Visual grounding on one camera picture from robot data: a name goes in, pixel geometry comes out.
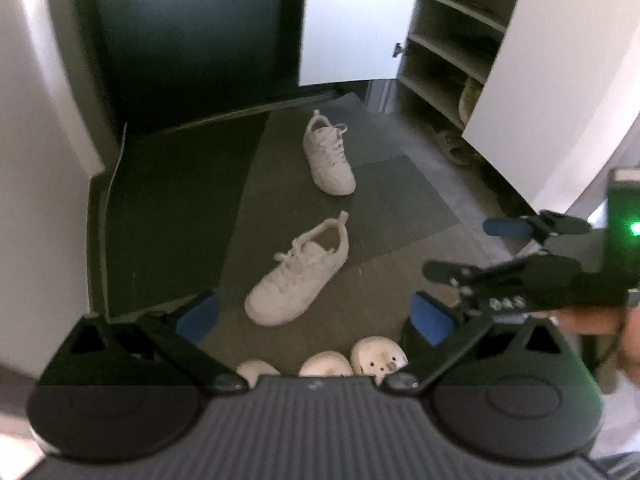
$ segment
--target cabinet shelf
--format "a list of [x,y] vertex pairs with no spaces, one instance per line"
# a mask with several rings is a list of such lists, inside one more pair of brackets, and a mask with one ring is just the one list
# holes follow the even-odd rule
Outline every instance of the cabinet shelf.
[[459,12],[466,14],[467,16],[471,16],[472,18],[475,18],[479,22],[482,22],[485,25],[489,25],[489,27],[494,28],[495,30],[501,33],[505,33],[507,31],[507,26],[505,24],[500,23],[494,15],[484,10],[475,9],[468,4],[462,4],[455,0],[434,0],[434,1],[444,4],[447,7],[451,7],[452,9],[456,9]]
[[458,115],[462,87],[437,76],[402,74],[398,81],[443,114],[455,127],[465,129]]
[[424,32],[410,34],[409,39],[457,66],[476,81],[486,83],[493,61],[469,50],[455,38]]

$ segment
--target white sneaker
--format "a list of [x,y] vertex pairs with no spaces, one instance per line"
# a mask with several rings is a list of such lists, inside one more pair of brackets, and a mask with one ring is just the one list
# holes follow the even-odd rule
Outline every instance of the white sneaker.
[[356,179],[344,156],[342,136],[346,131],[345,124],[333,126],[316,110],[302,140],[316,186],[330,195],[349,195],[356,189]]
[[353,368],[344,355],[329,350],[307,359],[298,375],[300,377],[343,377],[353,375]]
[[277,326],[309,308],[347,260],[349,241],[344,224],[348,217],[343,211],[337,219],[328,218],[293,240],[287,254],[275,255],[280,265],[254,286],[244,302],[253,322]]
[[466,78],[465,89],[460,96],[460,102],[458,103],[458,114],[460,120],[466,126],[471,120],[471,114],[476,109],[480,94],[482,93],[482,84],[473,79],[471,76]]
[[273,366],[260,359],[250,359],[245,361],[236,368],[236,373],[246,379],[251,388],[255,388],[255,383],[258,382],[258,378],[261,375],[279,375]]
[[351,366],[356,375],[372,375],[376,384],[408,364],[402,349],[382,336],[366,337],[351,350]]

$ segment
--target white cabinet door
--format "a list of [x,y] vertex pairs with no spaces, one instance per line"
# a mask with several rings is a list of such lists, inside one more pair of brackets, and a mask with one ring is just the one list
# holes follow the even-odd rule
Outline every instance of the white cabinet door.
[[564,212],[640,112],[640,0],[518,0],[463,137]]
[[305,0],[301,86],[393,79],[415,0]]

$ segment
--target white wall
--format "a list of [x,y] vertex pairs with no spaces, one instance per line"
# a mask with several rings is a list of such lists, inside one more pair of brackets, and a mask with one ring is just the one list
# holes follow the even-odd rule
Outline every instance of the white wall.
[[88,311],[88,186],[101,169],[46,0],[0,0],[2,364],[41,373]]
[[640,112],[640,0],[518,0],[464,137],[534,209],[566,211]]

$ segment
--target finger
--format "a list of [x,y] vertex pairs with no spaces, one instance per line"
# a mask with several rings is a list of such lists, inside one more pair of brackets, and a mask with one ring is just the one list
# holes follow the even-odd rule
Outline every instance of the finger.
[[555,315],[562,330],[578,334],[615,334],[625,319],[625,309],[569,307],[557,310]]
[[623,365],[623,370],[633,384],[640,386],[640,364],[628,361]]
[[640,364],[640,308],[628,312],[620,349],[626,359]]

